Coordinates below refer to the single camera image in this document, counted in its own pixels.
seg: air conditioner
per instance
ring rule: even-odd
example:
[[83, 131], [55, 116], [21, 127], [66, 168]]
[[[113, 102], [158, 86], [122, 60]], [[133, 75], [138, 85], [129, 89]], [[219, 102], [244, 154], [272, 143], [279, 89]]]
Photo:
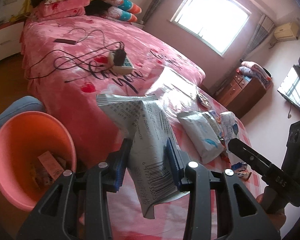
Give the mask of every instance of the air conditioner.
[[300, 28], [295, 22], [287, 23], [277, 27], [274, 36], [278, 41], [298, 40], [300, 36]]

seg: window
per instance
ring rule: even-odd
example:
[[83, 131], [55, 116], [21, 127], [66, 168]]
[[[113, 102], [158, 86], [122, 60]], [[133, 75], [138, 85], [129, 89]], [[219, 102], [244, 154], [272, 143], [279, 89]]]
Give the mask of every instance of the window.
[[223, 55], [249, 15], [234, 0], [184, 0], [171, 21]]

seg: pink pillow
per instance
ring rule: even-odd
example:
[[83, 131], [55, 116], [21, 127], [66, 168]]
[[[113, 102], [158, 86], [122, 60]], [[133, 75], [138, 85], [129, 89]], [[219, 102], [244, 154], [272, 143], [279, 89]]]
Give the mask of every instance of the pink pillow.
[[35, 22], [43, 22], [43, 21], [61, 19], [61, 18], [66, 18], [66, 17], [81, 16], [81, 15], [85, 15], [84, 7], [74, 8], [74, 9], [71, 9], [71, 10], [51, 14], [51, 15], [46, 16], [46, 17], [43, 17], [40, 14], [40, 12], [37, 10], [37, 8], [34, 8], [34, 10], [31, 13], [30, 18]]
[[85, 7], [89, 4], [90, 0], [64, 0], [51, 4], [45, 4], [45, 1], [43, 1], [36, 8], [38, 8], [40, 15], [42, 15], [43, 17], [47, 17], [52, 14], [57, 14], [64, 11]]

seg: window frame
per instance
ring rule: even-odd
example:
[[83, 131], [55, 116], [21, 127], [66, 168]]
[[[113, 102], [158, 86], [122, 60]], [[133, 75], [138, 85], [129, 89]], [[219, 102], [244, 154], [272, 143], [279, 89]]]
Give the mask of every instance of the window frame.
[[232, 43], [237, 38], [237, 36], [239, 35], [239, 33], [245, 27], [245, 25], [247, 24], [248, 20], [250, 19], [251, 14], [252, 14], [252, 12], [250, 10], [248, 10], [245, 6], [243, 6], [242, 4], [240, 4], [239, 2], [237, 2], [236, 0], [228, 0], [228, 1], [234, 3], [240, 9], [242, 9], [248, 15], [248, 17], [247, 17], [246, 21], [244, 22], [244, 24], [242, 25], [242, 27], [240, 28], [240, 30], [237, 32], [237, 34], [234, 36], [234, 38], [232, 39], [232, 41], [229, 43], [229, 45], [225, 48], [225, 50], [223, 52], [218, 51], [214, 46], [212, 46], [204, 38], [202, 38], [198, 34], [194, 33], [193, 31], [189, 30], [188, 28], [184, 27], [183, 25], [181, 25], [180, 23], [178, 23], [178, 22], [175, 21], [175, 19], [177, 18], [178, 14], [183, 9], [184, 5], [188, 2], [188, 0], [183, 0], [183, 2], [178, 7], [178, 10], [174, 13], [173, 17], [171, 18], [170, 22], [173, 23], [173, 24], [175, 24], [175, 25], [177, 25], [178, 27], [184, 29], [186, 32], [190, 33], [191, 35], [195, 36], [196, 38], [198, 38], [199, 40], [201, 40], [203, 43], [205, 43], [207, 46], [209, 46], [211, 49], [213, 49], [217, 54], [219, 54], [221, 57], [223, 57], [223, 55], [227, 52], [228, 48], [232, 45]]

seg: wooden floor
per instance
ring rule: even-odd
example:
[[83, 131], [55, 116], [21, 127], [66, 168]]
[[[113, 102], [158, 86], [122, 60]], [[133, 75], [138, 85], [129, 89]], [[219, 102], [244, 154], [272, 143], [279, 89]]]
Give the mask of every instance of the wooden floor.
[[[21, 55], [0, 62], [0, 113], [15, 100], [28, 95], [21, 63]], [[10, 204], [0, 192], [0, 224], [13, 238], [27, 215]]]
[[17, 55], [0, 61], [0, 114], [15, 100], [28, 95], [22, 58]]

